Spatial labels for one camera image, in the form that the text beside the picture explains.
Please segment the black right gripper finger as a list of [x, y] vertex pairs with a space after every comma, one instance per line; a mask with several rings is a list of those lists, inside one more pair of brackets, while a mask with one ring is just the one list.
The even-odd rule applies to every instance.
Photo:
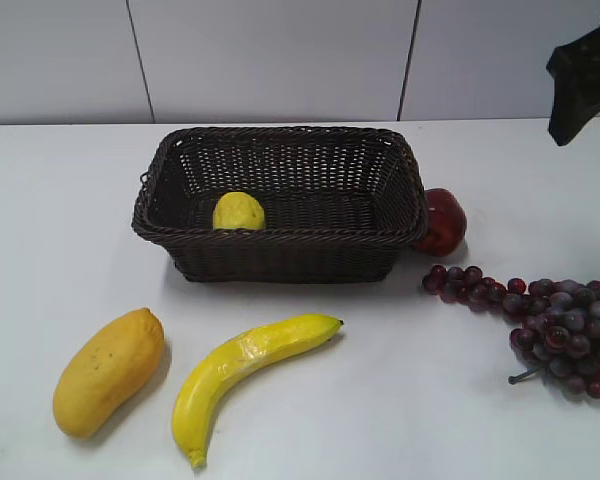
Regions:
[[546, 69], [554, 81], [548, 132], [557, 145], [565, 146], [600, 113], [600, 24], [556, 47]]

